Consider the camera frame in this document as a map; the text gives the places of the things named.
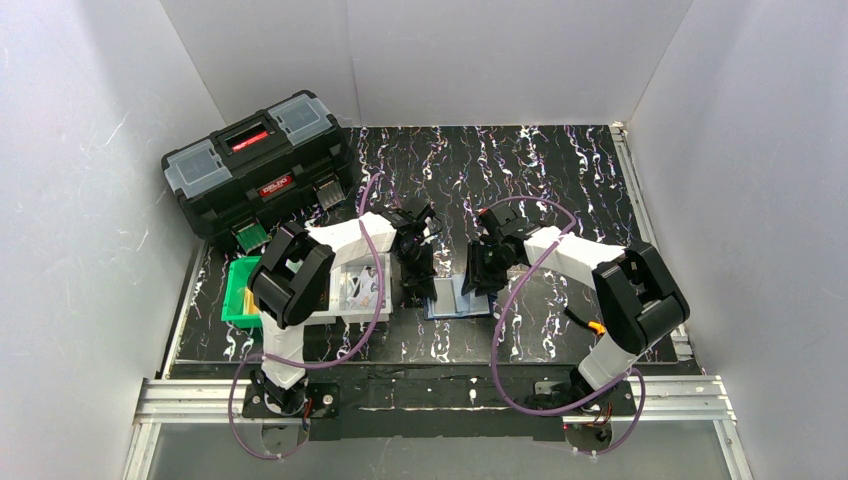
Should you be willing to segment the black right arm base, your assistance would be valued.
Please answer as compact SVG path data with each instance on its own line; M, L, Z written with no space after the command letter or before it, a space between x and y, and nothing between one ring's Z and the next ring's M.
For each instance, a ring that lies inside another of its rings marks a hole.
M586 393L573 388L565 380L538 381L532 391L523 399L523 405L534 410L561 408L581 400ZM565 413L568 415L590 415L592 417L629 416L637 411L638 401L627 381L620 381L604 393L587 401L578 408Z

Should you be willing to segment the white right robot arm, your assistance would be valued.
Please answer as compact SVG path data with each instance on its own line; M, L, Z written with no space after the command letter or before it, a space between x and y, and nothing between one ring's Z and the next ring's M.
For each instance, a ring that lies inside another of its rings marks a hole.
M662 337L690 316L689 304L651 244L606 245L557 227L519 227L470 242L462 291L498 293L515 265L548 269L590 287L606 331L570 373L585 397L624 374Z

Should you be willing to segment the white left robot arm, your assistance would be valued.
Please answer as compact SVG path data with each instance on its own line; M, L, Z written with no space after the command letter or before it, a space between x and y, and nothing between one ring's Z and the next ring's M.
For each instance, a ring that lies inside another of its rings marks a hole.
M356 221L305 229L282 226L251 272L253 294L263 328L261 368L251 382L261 399L296 412L305 400L303 325L319 309L331 272L367 254L392 254L401 266L401 282L412 296L437 297L429 204L401 207Z

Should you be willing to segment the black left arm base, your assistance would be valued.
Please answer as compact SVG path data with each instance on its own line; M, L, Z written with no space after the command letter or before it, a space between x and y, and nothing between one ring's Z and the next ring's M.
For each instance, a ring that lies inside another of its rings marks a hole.
M241 416L250 419L323 419L338 416L340 399L340 386L334 383L298 383L278 392L251 383L238 406Z

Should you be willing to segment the blue leather card holder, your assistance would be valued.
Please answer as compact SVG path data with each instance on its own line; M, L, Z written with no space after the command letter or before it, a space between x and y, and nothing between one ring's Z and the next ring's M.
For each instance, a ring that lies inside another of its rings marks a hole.
M496 297L462 294L462 280L461 275L434 280L437 299L425 303L427 320L474 319L493 315Z

